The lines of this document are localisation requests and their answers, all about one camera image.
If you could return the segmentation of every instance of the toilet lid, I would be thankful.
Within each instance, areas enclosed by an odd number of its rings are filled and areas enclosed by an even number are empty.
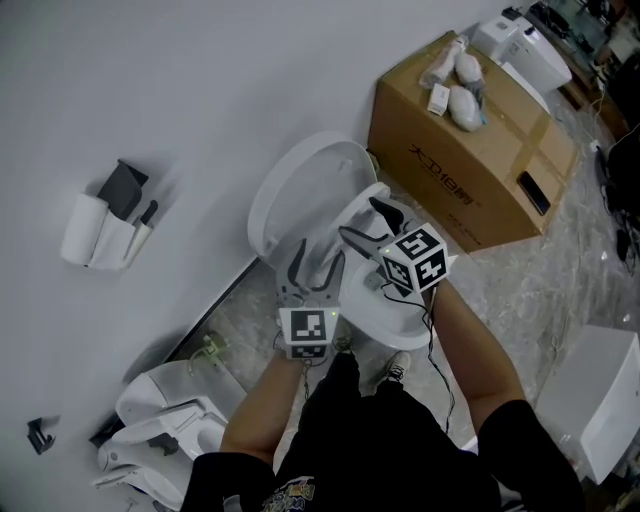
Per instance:
[[[328,131],[303,140],[271,170],[254,199],[247,225],[251,247],[277,267],[303,238],[313,247],[376,181],[369,155],[347,136]]]

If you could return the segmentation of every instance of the cardboard box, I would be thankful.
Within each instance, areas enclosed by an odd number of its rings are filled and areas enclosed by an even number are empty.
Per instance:
[[[369,150],[471,252],[544,233],[578,151],[517,82],[473,48],[468,51],[480,62],[487,85],[488,124],[467,133],[450,114],[428,112],[430,91],[418,78],[455,37],[449,32],[380,79]],[[445,85],[455,83],[452,76]],[[524,171],[551,203],[545,215],[517,182]]]

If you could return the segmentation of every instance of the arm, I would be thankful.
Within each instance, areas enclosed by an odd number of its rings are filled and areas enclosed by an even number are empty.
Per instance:
[[[518,374],[498,340],[448,280],[438,285],[433,307],[435,330],[478,433],[498,407],[524,400]]]
[[[303,365],[276,350],[260,380],[231,417],[221,452],[246,453],[269,465],[287,426]]]

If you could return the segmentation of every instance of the black shirt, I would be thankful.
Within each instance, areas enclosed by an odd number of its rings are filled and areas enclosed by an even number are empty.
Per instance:
[[[300,430],[277,475],[249,455],[203,455],[182,512],[584,510],[574,471],[527,402],[493,412],[479,455],[456,448],[435,420],[413,420],[362,399],[342,429]]]

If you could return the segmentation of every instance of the concrete floor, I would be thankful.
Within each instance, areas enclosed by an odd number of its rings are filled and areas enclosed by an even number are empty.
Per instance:
[[[585,112],[577,114],[559,95],[548,98],[556,121],[580,144],[581,157],[561,207],[548,232],[538,238],[475,252],[471,255],[447,239],[449,251],[459,254],[451,281],[483,319],[514,361],[527,396],[534,400],[555,360],[571,343],[572,326],[592,324],[638,331],[640,277],[633,277],[615,252],[616,227],[608,216],[596,179],[593,133],[608,147],[611,137]],[[426,220],[434,221],[385,176],[396,197],[412,204]],[[202,334],[216,330],[229,343],[224,363],[245,389],[257,381],[272,353],[275,323],[275,275],[257,265],[191,338],[183,352],[201,344]],[[355,333],[361,365],[361,390],[370,393],[393,350]],[[442,350],[436,343],[435,360],[454,383]],[[309,372],[311,389],[329,363]],[[453,385],[456,408],[450,436],[462,446],[474,435],[459,389]],[[449,397],[427,360],[426,348],[412,352],[405,389],[433,412],[444,425]],[[304,401],[299,390],[289,427],[280,446],[288,448]]]

